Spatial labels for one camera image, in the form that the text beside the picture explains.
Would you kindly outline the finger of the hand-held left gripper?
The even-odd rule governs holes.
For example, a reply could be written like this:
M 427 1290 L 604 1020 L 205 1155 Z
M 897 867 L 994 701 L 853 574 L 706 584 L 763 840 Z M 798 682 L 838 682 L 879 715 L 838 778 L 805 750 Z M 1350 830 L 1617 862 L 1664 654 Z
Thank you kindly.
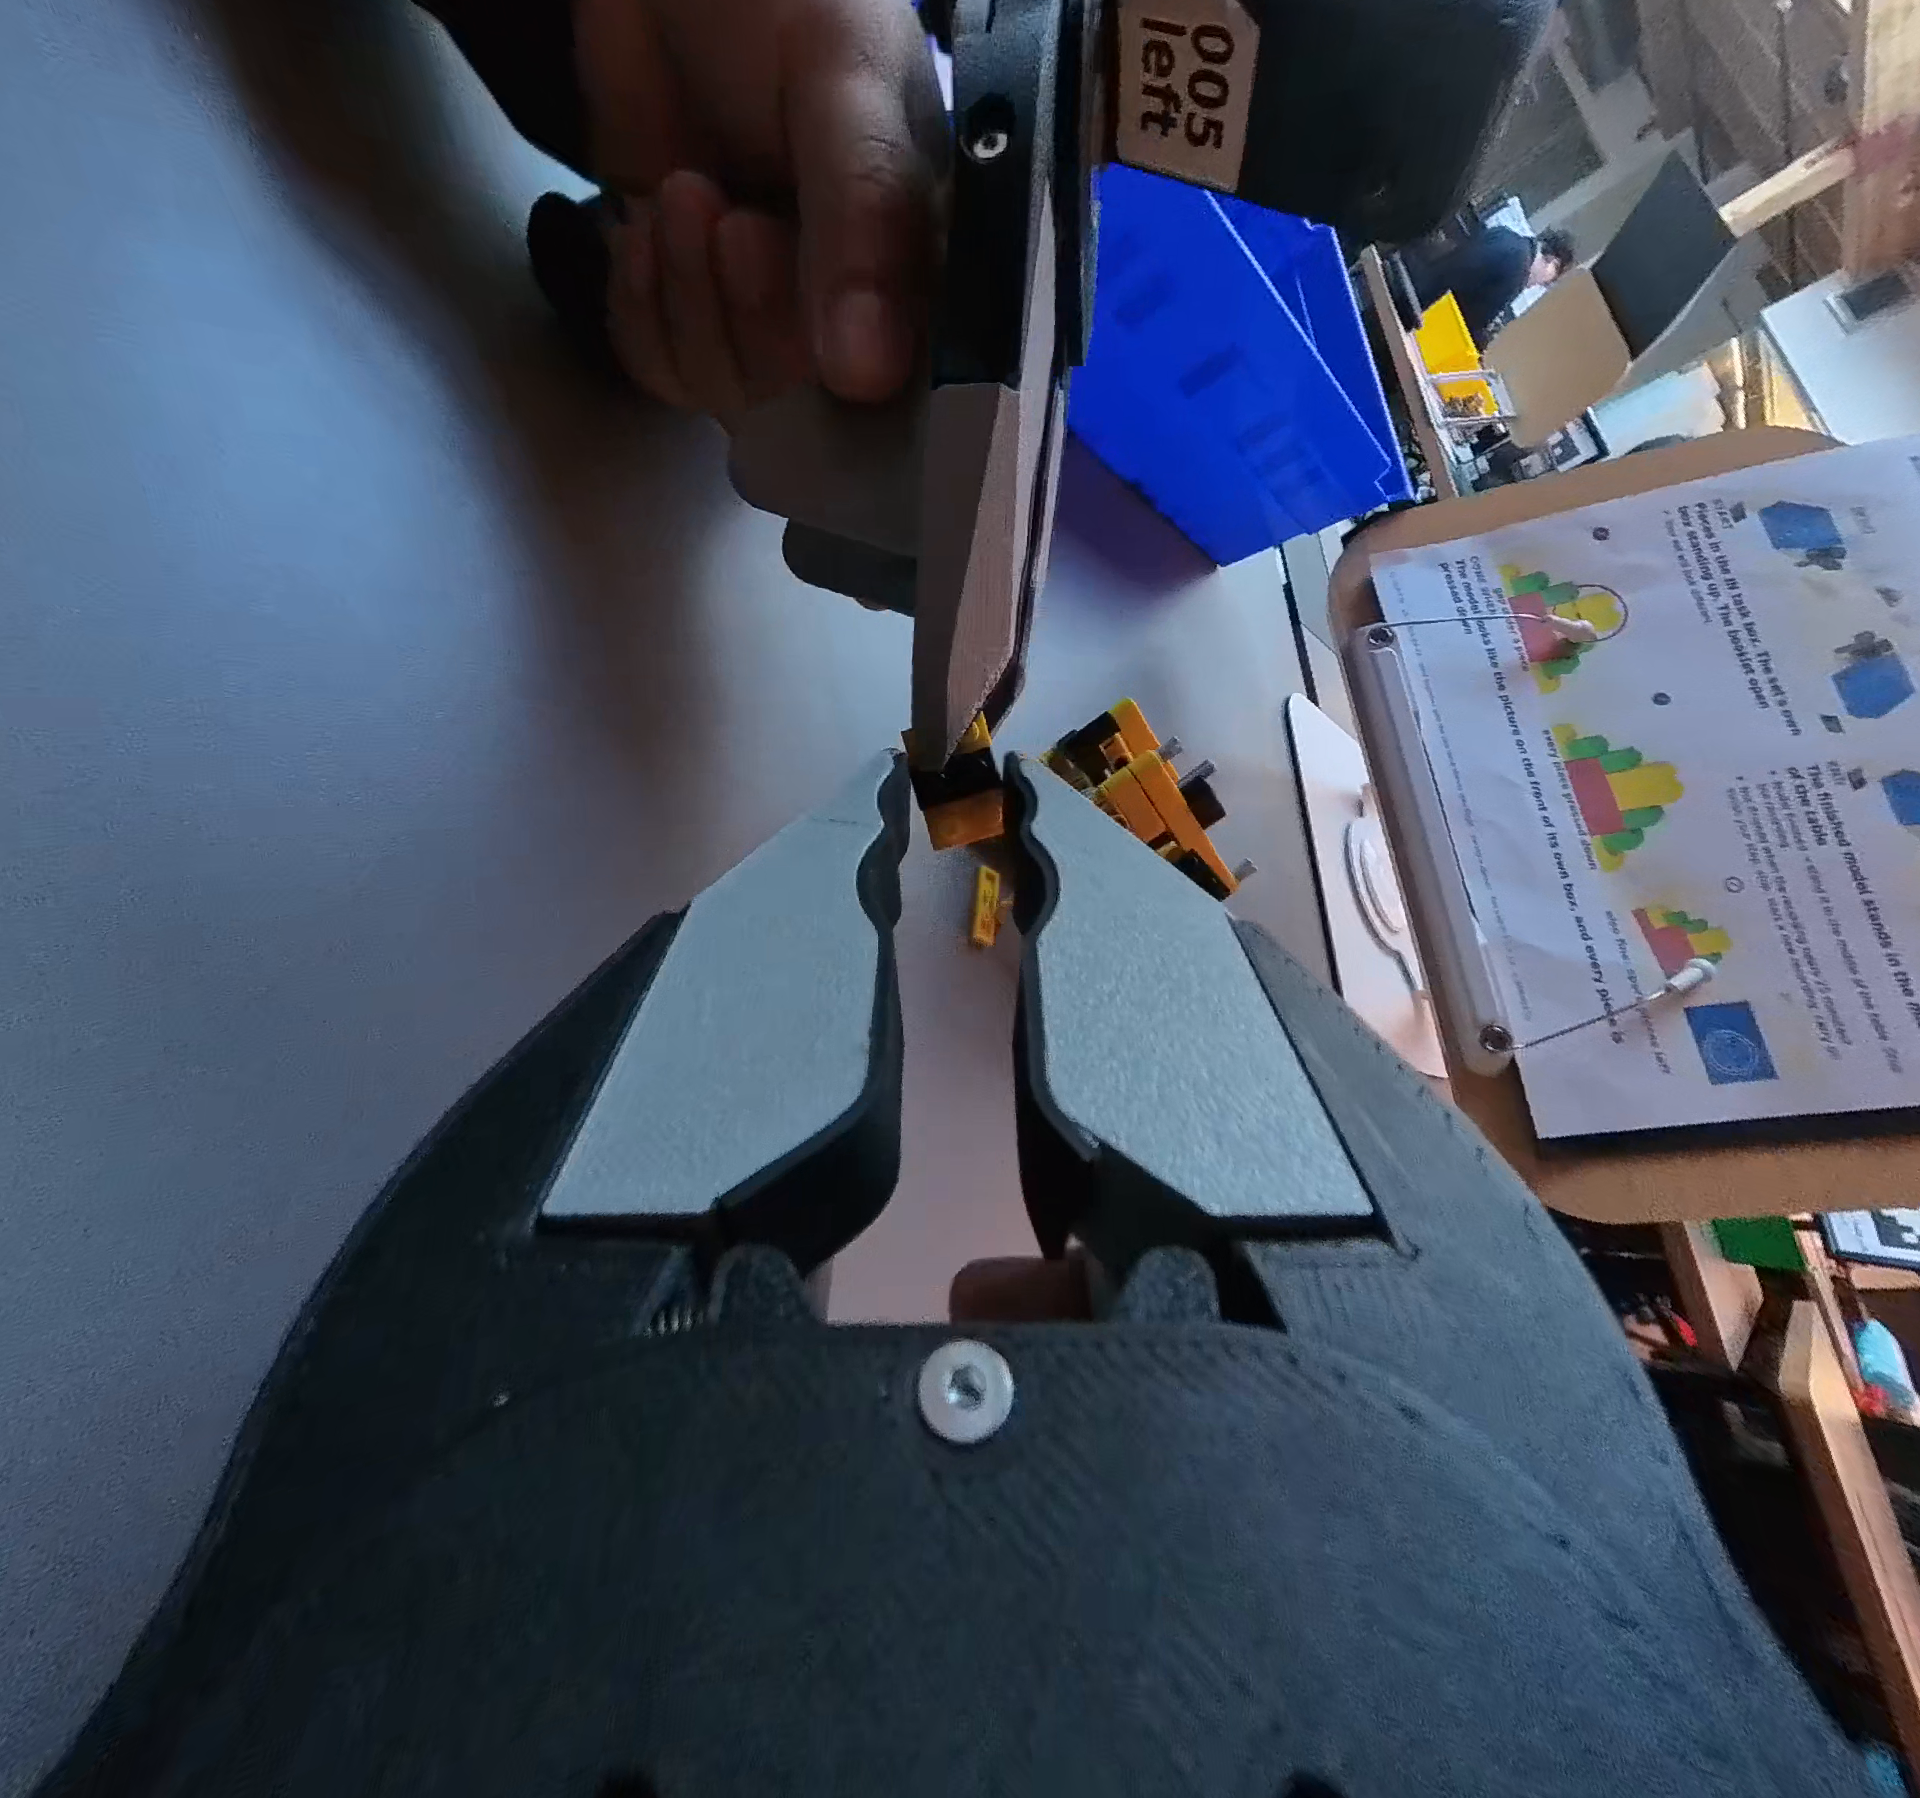
M 1029 501 L 1029 557 L 1020 557 L 1020 591 L 1017 591 L 1020 596 L 1017 648 L 1009 648 L 1009 658 L 1005 658 L 1005 669 L 994 682 L 994 725 L 1005 725 L 1005 715 L 1017 711 L 1017 701 L 1029 687 L 1046 577 L 1048 577 L 1048 557 L 1053 557 L 1053 515 L 1060 515 L 1067 407 L 1073 407 L 1073 370 L 1060 370 L 1048 383 L 1048 402 L 1046 402 L 1038 485 L 1030 485 L 1030 501 Z
M 936 771 L 1020 694 L 1048 545 L 1048 383 L 950 383 L 926 402 L 909 755 Z

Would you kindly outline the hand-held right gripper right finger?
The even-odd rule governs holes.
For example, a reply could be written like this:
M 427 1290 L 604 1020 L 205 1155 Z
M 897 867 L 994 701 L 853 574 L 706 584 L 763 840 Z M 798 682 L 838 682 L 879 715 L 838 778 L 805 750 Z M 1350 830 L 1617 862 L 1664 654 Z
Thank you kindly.
M 1372 1236 L 1379 1199 L 1219 899 L 1046 759 L 1017 810 L 1017 1167 L 1038 1251 Z

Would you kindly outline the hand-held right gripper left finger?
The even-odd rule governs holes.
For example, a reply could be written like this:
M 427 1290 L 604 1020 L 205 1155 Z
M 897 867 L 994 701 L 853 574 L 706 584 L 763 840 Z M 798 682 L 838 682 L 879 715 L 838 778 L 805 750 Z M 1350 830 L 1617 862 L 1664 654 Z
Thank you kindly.
M 897 1187 L 907 755 L 871 755 L 673 923 L 539 1220 L 834 1264 Z

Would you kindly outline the small yellow black lego piece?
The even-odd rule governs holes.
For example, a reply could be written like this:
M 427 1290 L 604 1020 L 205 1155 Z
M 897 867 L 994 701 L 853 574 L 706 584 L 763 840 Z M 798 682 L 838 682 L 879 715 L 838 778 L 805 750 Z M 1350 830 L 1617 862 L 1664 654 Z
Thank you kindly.
M 935 765 L 926 740 L 907 731 L 907 765 L 935 850 L 972 850 L 1005 840 L 1005 771 L 994 759 L 987 715 L 972 715 L 944 765 Z

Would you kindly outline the yellow black lego model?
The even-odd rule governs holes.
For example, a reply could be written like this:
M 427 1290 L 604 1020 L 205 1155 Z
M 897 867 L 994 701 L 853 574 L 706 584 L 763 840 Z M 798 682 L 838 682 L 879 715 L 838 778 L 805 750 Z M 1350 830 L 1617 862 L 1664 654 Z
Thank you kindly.
M 1116 701 L 1060 731 L 1046 765 L 1208 899 L 1230 899 L 1260 871 L 1216 844 L 1229 822 L 1216 759 L 1188 755 L 1182 740 L 1162 740 L 1139 701 Z

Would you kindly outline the person's left hand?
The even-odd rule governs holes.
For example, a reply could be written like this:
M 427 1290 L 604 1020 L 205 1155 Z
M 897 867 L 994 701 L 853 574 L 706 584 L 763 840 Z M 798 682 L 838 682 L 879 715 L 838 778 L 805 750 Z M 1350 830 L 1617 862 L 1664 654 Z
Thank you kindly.
M 622 370 L 721 425 L 907 392 L 950 183 L 909 0 L 571 0 L 571 56 Z

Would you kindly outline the blue plastic bin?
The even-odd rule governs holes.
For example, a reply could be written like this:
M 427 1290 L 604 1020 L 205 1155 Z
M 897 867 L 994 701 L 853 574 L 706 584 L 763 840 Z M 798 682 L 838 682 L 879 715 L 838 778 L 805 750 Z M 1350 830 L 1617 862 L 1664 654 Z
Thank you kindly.
M 1340 235 L 1131 169 L 1067 423 L 1216 567 L 1418 492 Z

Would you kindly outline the yellow storage bin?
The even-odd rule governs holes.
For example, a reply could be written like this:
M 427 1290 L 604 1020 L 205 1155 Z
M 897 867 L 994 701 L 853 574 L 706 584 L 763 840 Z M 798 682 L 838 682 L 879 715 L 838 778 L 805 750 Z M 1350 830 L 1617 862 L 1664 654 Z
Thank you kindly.
M 1425 314 L 1418 327 L 1418 349 L 1422 349 L 1425 383 L 1435 392 L 1435 412 L 1449 423 L 1498 423 L 1503 415 L 1498 383 L 1487 375 L 1484 349 L 1477 349 L 1454 292 L 1435 292 L 1425 305 Z

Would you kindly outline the metal clip bar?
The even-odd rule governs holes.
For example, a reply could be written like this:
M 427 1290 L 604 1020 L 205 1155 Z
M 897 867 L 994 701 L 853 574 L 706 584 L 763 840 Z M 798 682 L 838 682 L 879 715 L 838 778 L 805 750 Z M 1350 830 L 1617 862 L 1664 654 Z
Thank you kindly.
M 1356 627 L 1342 644 L 1358 755 L 1381 807 L 1381 840 L 1403 888 L 1410 937 L 1434 999 L 1449 1072 L 1503 1079 L 1513 1030 L 1493 982 L 1493 957 L 1461 871 L 1454 827 L 1425 759 L 1410 687 L 1418 627 Z

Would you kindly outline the black monitor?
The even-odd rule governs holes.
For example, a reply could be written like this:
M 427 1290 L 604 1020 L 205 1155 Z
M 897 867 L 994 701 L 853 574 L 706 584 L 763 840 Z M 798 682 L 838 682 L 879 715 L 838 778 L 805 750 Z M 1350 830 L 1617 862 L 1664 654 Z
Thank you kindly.
M 1712 276 L 1737 254 L 1737 235 L 1712 200 L 1689 155 L 1657 155 L 1629 220 L 1588 260 L 1610 323 L 1634 363 L 1641 363 Z

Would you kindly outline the wooden clipboard stand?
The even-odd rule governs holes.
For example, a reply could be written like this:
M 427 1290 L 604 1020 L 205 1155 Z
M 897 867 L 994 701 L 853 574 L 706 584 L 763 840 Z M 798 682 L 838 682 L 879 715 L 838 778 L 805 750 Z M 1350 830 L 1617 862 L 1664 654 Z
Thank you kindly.
M 1576 511 L 1581 491 L 1596 501 L 1676 492 L 1714 474 L 1785 466 L 1818 447 L 1837 444 L 1792 425 L 1723 433 L 1571 480 L 1372 515 L 1333 559 L 1333 644 L 1342 654 L 1356 627 L 1381 624 L 1379 567 L 1393 552 L 1493 538 L 1503 526 Z M 1443 1101 L 1551 1209 L 1610 1228 L 1908 1203 L 1920 1183 L 1914 1113 L 1785 1113 L 1747 1134 L 1693 1125 L 1610 1144 L 1542 1144 L 1513 1072 L 1449 1072 Z

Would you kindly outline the printed instruction sheet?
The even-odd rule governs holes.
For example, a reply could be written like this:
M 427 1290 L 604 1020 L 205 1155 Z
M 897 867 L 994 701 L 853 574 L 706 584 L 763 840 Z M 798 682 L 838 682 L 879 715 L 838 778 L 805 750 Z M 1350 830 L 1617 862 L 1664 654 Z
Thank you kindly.
M 1379 559 L 1540 1140 L 1920 1102 L 1920 453 Z

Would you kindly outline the wooden beam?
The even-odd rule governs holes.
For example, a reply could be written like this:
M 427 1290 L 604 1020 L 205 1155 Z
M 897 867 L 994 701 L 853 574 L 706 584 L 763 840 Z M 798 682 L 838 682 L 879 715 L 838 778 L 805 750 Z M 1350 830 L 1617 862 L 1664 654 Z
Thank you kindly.
M 1657 1228 L 1676 1305 L 1714 1373 L 1755 1377 L 1783 1411 L 1785 1462 L 1834 1544 L 1849 1615 L 1895 1728 L 1906 1784 L 1920 1769 L 1920 1588 L 1888 1477 L 1863 1431 L 1863 1377 L 1834 1258 L 1797 1220 L 1797 1292 L 1783 1339 L 1765 1339 L 1765 1283 L 1723 1254 L 1712 1228 Z

